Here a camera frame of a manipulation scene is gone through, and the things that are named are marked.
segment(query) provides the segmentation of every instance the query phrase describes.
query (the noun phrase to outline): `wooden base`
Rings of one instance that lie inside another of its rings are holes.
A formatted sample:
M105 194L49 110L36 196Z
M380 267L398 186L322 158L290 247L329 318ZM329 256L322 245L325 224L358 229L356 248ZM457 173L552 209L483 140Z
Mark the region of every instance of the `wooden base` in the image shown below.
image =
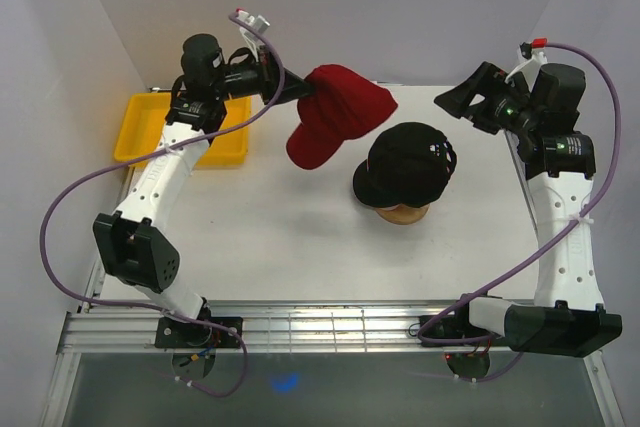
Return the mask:
M393 210L375 209L378 215L384 220L397 225L415 224L425 216L427 210L429 210L429 204L417 209L414 207L407 207L402 204Z

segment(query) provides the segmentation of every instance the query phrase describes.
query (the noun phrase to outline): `yellow bin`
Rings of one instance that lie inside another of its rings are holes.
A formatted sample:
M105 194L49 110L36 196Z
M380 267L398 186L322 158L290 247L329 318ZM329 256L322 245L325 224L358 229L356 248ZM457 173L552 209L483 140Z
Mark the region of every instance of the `yellow bin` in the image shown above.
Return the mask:
M113 153L118 162L126 162L153 152L160 141L164 118L169 112L169 92L136 94L129 99L124 114L120 135ZM243 97L225 102L227 117L222 128L233 127L251 115L251 98ZM244 128L217 137L196 167L210 168L223 165L238 165L244 162L249 145L249 129ZM146 162L135 164L136 167Z

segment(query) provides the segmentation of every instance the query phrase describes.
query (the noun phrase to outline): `black cap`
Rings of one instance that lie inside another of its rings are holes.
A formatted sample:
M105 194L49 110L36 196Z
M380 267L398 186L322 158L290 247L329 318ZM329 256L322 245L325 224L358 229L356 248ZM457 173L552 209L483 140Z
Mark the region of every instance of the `black cap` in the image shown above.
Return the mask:
M353 174L353 192L369 207L422 207L440 198L456 168L447 137L420 122L382 132Z

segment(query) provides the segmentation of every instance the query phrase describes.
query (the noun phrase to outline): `white table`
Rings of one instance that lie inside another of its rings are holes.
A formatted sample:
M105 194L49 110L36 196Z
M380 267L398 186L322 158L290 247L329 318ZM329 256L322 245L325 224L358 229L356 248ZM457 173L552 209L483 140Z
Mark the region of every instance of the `white table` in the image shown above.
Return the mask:
M253 124L236 169L200 170L187 181L166 235L181 275L210 300L408 301L458 298L537 248L504 135L491 136L433 104L445 87L389 87L399 108L366 137L346 142L315 171L296 167L285 143L295 105ZM262 106L253 101L254 111ZM439 128L458 154L440 200L411 226L397 226L355 200L354 169L375 137L420 121ZM493 293L532 299L537 266ZM103 298L142 295L107 277Z

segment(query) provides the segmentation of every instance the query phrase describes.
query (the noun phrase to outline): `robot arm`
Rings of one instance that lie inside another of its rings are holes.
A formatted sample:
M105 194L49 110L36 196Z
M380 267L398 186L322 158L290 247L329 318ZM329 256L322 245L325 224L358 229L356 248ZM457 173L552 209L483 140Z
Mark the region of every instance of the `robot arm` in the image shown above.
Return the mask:
M622 322L604 309L593 266L592 221L579 217L595 173L591 139L573 129L586 87L584 73L548 64L545 43L523 44L523 62L510 74L485 62L467 81L435 99L476 128L492 134L507 129L518 137L540 247L571 220L580 221L539 260L533 306L479 297L458 320L468 329L504 337L514 351L584 357L618 337ZM471 104L476 95L483 100Z
M264 18L243 11L238 17L260 33L269 26ZM173 86L157 146L167 154L150 161L115 212L99 214L93 225L107 274L134 286L167 311L189 318L206 318L206 301L181 276L180 255L163 232L185 180L211 141L173 146L217 132L226 116L226 99L260 94L266 103L279 81L277 65L265 46L246 29L240 30L248 48L237 50L229 62L211 35L198 34L185 41L184 75ZM311 93L308 83L285 70L284 90L276 103Z

